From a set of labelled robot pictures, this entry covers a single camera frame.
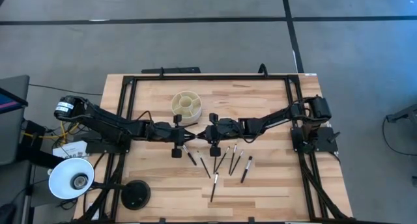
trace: bracket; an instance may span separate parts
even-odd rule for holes
[[[266,69],[265,64],[261,64],[258,70],[258,74],[263,74],[265,78],[268,78],[268,70]]]
[[[300,83],[300,77],[298,75],[288,75],[288,79],[294,84]]]
[[[127,84],[131,83],[134,79],[135,79],[134,76],[123,76],[122,84],[127,85]]]
[[[337,152],[338,145],[336,144],[336,137],[339,132],[334,133],[331,127],[320,127],[317,130],[318,140],[315,145],[315,151],[317,152]],[[301,127],[291,128],[291,138],[293,140],[294,151],[309,153],[310,150],[305,147],[304,136]]]
[[[142,74],[160,74],[160,68],[143,69]],[[200,67],[164,68],[164,74],[200,74]]]
[[[161,67],[160,72],[159,72],[159,78],[161,79],[164,78],[164,73],[165,73],[165,70],[163,67]]]
[[[255,224],[255,218],[254,217],[248,217],[248,223],[249,224]]]
[[[101,136],[97,132],[87,132],[74,137],[75,141],[83,140],[87,142],[87,147],[85,148],[85,153],[94,154],[94,153],[114,153],[122,154],[129,153],[130,142],[122,144],[108,143],[105,140],[100,140]]]

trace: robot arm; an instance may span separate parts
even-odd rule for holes
[[[58,120],[76,122],[98,132],[106,141],[122,144],[130,141],[150,141],[174,143],[172,156],[181,157],[181,149],[185,142],[195,138],[193,133],[178,126],[181,116],[174,116],[175,127],[168,122],[150,120],[127,120],[101,109],[79,96],[65,96],[59,100],[54,111]]]
[[[308,116],[303,114],[306,109],[309,110]],[[213,125],[207,126],[204,132],[197,135],[197,138],[205,139],[212,145],[211,156],[220,156],[220,148],[217,146],[221,140],[241,138],[247,143],[252,143],[267,129],[290,120],[301,120],[304,123],[306,135],[313,137],[320,124],[328,121],[332,115],[326,99],[316,96],[297,100],[285,109],[262,118],[243,118],[238,121],[233,119],[219,120],[215,113],[211,113],[209,117]]]

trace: wooden tabletop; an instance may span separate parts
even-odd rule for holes
[[[109,75],[104,87],[100,106],[112,113],[117,110],[122,77],[119,74]],[[321,95],[317,76],[300,74],[300,85],[304,97]],[[139,81],[132,118],[150,110],[155,122],[172,122],[171,99],[180,91],[194,91],[202,99],[203,113],[199,124],[188,128],[193,133],[199,133],[207,124],[211,124],[209,113],[232,119],[263,117],[289,104],[284,82],[280,80]],[[213,179],[208,178],[197,155],[199,150],[212,172],[214,158],[209,156],[210,145],[206,141],[198,139],[186,143],[197,166],[184,152],[180,159],[171,158],[173,143],[134,141],[126,156],[122,182],[125,184],[137,179],[146,181],[151,187],[151,199],[146,207],[136,211],[126,209],[119,201],[116,221],[159,221],[160,217],[167,221],[247,221],[248,217],[254,217],[256,221],[308,220],[298,156],[293,151],[290,127],[291,123],[288,122],[269,129],[252,144],[241,139],[222,141],[222,153],[228,146],[233,148],[237,143],[237,154],[241,150],[244,150],[244,154],[233,175],[229,176],[229,151],[219,168],[212,203],[210,194]],[[342,212],[351,216],[338,161],[329,153],[319,152],[316,155],[324,190]],[[249,156],[253,156],[253,161],[241,184],[240,178]],[[97,155],[90,156],[89,161],[94,164],[97,158]],[[107,155],[96,168],[97,182],[103,181],[106,162]],[[316,215],[320,216],[316,193],[312,187],[311,190]],[[92,203],[98,193],[89,192],[87,204]],[[110,210],[112,195],[108,197],[106,212]],[[74,218],[82,215],[82,201],[83,198],[78,200]]]

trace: floor tile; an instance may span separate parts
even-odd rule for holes
[[[295,72],[285,22],[2,26],[0,36],[1,75],[75,91],[102,92],[107,74],[146,68],[244,73],[265,63],[269,72]],[[31,87],[26,117],[52,127],[63,95]]]
[[[284,16],[282,0],[6,0],[0,20]]]
[[[417,15],[417,0],[289,0],[299,16],[405,16]]]

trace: round black base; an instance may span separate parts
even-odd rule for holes
[[[151,189],[142,180],[133,180],[126,184],[122,190],[121,200],[123,206],[130,210],[138,210],[148,203],[151,197]]]

